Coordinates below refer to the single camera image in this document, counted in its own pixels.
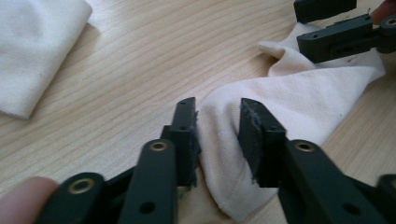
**screw hole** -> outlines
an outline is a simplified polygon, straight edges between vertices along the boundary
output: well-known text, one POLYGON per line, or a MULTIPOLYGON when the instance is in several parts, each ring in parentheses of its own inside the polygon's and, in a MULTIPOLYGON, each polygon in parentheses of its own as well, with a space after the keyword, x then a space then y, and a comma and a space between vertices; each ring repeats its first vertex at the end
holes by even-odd
POLYGON ((396 25, 396 19, 390 19, 387 21, 387 25, 396 25))
POLYGON ((83 178, 80 180, 76 180, 73 182, 69 188, 67 189, 71 194, 81 194, 85 193, 88 190, 92 189, 95 184, 95 181, 89 178, 83 178))
POLYGON ((155 204, 151 202, 142 203, 140 205, 140 213, 150 214, 155 210, 155 204))
POLYGON ((315 150, 315 148, 311 144, 304 142, 296 143, 295 146, 297 147, 297 149, 305 152, 312 152, 315 150))
POLYGON ((151 146, 149 146, 149 147, 153 151, 162 151, 162 150, 166 149, 167 145, 164 142, 157 142, 157 143, 151 144, 151 146))
POLYGON ((351 215, 354 215, 354 216, 361 215, 361 210, 359 209, 359 207, 357 207, 356 205, 354 205, 352 203, 344 203, 343 208, 344 208, 344 210, 346 210, 346 212, 348 212, 351 215))

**light wooden surface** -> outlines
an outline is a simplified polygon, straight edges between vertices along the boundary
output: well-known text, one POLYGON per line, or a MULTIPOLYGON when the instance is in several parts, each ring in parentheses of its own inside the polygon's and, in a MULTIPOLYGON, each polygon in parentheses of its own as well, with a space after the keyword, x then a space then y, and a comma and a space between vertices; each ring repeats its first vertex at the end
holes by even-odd
MULTIPOLYGON (((134 166, 140 148, 169 124, 175 103, 197 104, 215 88, 265 76, 274 59, 260 40, 295 24, 291 0, 87 0, 93 13, 30 120, 0 116, 0 193, 32 175, 59 182, 81 172, 107 179, 134 166)), ((359 1, 352 12, 373 10, 359 1)), ((372 83, 324 148, 347 174, 374 184, 396 173, 396 60, 372 83)), ((180 223, 233 223, 200 186, 179 204, 180 223)), ((245 223, 285 223, 277 198, 245 223)))

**white towel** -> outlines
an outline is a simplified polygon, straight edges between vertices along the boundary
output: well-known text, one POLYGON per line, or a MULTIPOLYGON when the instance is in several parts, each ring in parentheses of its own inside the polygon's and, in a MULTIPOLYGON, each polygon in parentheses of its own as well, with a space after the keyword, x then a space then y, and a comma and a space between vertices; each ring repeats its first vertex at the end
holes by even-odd
POLYGON ((0 112, 29 118, 91 13, 84 0, 0 0, 0 112))
POLYGON ((199 108, 198 135, 207 186, 220 209, 240 222, 266 204, 275 189, 252 184, 237 141, 241 98, 263 103, 288 131, 288 138, 322 145, 367 84, 385 74, 375 50, 313 64, 298 51, 296 36, 317 27, 297 24, 281 42, 259 47, 279 59, 268 77, 238 81, 213 91, 199 108))

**wooden table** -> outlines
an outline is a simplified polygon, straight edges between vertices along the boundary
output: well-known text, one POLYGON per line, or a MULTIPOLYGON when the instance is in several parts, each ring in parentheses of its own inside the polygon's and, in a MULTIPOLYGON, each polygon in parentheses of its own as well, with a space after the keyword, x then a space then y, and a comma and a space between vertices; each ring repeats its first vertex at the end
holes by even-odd
MULTIPOLYGON (((93 13, 30 120, 0 116, 0 192, 33 175, 59 182, 81 172, 107 179, 135 165, 140 148, 169 124, 175 103, 199 105, 226 83, 262 77, 274 59, 256 47, 295 24, 290 0, 87 0, 93 13)), ((316 22, 367 13, 380 0, 316 22)), ((396 173, 396 54, 324 148, 368 184, 396 173)), ((233 223, 200 185, 179 204, 180 223, 233 223)), ((285 223, 277 198, 245 223, 285 223)))

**human finger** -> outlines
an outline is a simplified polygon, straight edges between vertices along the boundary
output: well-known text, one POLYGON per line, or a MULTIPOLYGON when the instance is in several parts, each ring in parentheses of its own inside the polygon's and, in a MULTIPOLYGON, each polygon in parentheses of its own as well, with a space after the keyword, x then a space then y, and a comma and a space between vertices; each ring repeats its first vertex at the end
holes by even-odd
POLYGON ((0 223, 34 223, 58 184, 45 177, 33 177, 19 184, 0 200, 0 223))
POLYGON ((396 14, 396 0, 386 0, 372 12, 371 17, 374 24, 379 24, 393 14, 396 14))

